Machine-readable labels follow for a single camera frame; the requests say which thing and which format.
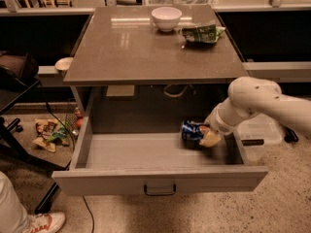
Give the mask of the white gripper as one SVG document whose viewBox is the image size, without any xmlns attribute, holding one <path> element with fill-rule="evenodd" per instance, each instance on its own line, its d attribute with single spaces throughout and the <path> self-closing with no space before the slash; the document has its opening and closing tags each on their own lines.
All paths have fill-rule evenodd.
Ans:
<svg viewBox="0 0 311 233">
<path fill-rule="evenodd" d="M 199 145 L 204 148 L 215 146 L 221 140 L 219 134 L 229 135 L 233 131 L 232 127 L 221 119 L 217 109 L 214 109 L 204 122 L 210 127 L 199 141 Z"/>
</svg>

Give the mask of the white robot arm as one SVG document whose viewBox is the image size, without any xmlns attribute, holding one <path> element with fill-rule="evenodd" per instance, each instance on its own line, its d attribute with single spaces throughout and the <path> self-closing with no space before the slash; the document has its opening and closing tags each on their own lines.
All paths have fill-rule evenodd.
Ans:
<svg viewBox="0 0 311 233">
<path fill-rule="evenodd" d="M 293 131 L 311 137 L 311 101 L 282 93 L 280 85 L 252 77 L 235 79 L 227 98 L 206 117 L 208 131 L 199 145 L 211 148 L 222 135 L 230 134 L 241 122 L 264 114 Z"/>
</svg>

